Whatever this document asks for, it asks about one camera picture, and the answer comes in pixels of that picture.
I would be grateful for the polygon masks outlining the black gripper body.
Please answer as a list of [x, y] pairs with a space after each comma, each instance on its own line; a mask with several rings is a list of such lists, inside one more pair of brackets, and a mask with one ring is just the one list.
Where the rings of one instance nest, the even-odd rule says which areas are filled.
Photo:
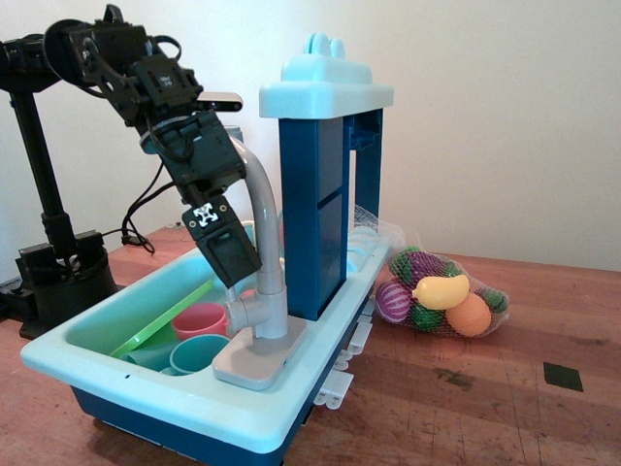
[[213, 111], [152, 124], [140, 144], [160, 157], [182, 197], [214, 197], [246, 177], [245, 164]]

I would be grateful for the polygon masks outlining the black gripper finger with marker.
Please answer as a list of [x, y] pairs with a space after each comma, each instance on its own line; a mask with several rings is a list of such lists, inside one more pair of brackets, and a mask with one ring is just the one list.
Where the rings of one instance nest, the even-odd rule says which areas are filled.
[[191, 186], [182, 215], [190, 236], [226, 288], [256, 272], [261, 261], [237, 214], [222, 194]]

